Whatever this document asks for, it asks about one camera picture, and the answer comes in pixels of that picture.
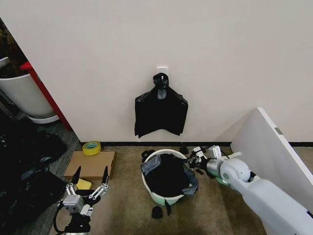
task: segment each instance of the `bin liner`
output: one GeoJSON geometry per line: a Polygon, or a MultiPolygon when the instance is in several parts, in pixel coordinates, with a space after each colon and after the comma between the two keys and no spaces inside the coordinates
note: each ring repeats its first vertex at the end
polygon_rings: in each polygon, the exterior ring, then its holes
{"type": "Polygon", "coordinates": [[[154,155],[141,165],[141,171],[150,191],[160,196],[194,195],[198,190],[194,172],[173,154],[154,155]]]}
{"type": "Polygon", "coordinates": [[[166,74],[158,73],[153,80],[155,87],[135,99],[135,135],[140,138],[164,129],[179,136],[184,129],[188,102],[169,87],[166,74]]]}

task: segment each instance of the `yellow sponge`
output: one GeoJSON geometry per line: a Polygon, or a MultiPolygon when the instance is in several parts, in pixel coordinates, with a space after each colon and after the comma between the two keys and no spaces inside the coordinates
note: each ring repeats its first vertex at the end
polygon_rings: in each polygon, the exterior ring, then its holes
{"type": "Polygon", "coordinates": [[[79,179],[76,187],[78,189],[91,189],[92,183],[86,180],[79,179]]]}

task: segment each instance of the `black cable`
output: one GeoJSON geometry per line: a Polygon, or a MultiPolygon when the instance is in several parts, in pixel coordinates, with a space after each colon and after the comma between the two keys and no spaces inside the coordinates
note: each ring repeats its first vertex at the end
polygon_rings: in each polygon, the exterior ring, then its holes
{"type": "Polygon", "coordinates": [[[227,154],[225,154],[225,153],[223,152],[223,150],[221,150],[221,152],[229,159],[229,156],[228,156],[227,154]]]}
{"type": "Polygon", "coordinates": [[[60,202],[60,205],[58,206],[57,211],[55,212],[54,217],[53,217],[53,228],[57,232],[56,235],[61,235],[64,233],[64,231],[59,230],[57,226],[57,216],[62,207],[63,207],[63,203],[60,202]]]}

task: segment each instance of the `black bag pile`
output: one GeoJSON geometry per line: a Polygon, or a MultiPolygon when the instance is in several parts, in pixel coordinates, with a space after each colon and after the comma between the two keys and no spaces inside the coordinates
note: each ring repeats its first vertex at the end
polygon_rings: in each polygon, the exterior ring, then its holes
{"type": "Polygon", "coordinates": [[[55,203],[65,183],[47,170],[67,147],[28,120],[0,129],[0,231],[17,228],[55,203]]]}
{"type": "Polygon", "coordinates": [[[155,155],[141,165],[141,170],[150,191],[162,197],[194,195],[198,190],[194,172],[173,154],[155,155]]]}

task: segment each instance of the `white planter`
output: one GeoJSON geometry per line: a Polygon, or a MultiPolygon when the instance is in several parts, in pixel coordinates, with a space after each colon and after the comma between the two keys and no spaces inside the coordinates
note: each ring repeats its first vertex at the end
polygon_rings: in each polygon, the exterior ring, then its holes
{"type": "MultiPolygon", "coordinates": [[[[10,63],[8,57],[0,59],[0,68],[8,63],[10,63]]],[[[13,78],[0,78],[0,89],[20,110],[33,119],[49,118],[55,115],[30,74],[13,78]]]]}
{"type": "MultiPolygon", "coordinates": [[[[147,162],[154,155],[158,155],[158,154],[173,154],[175,157],[178,157],[178,158],[181,158],[181,159],[187,159],[182,153],[180,153],[178,151],[175,151],[175,150],[172,150],[172,149],[162,149],[162,150],[158,150],[158,151],[152,153],[149,157],[147,157],[145,162],[147,162]]],[[[168,202],[169,205],[172,205],[172,204],[176,203],[180,198],[182,198],[184,196],[183,194],[178,195],[176,197],[162,197],[160,195],[157,195],[156,193],[151,192],[151,190],[149,189],[143,173],[141,173],[141,177],[142,177],[143,184],[146,187],[146,189],[148,190],[148,192],[150,193],[150,196],[152,197],[152,199],[156,203],[158,203],[158,204],[160,204],[162,206],[165,206],[165,199],[166,199],[166,201],[168,202]]]]}

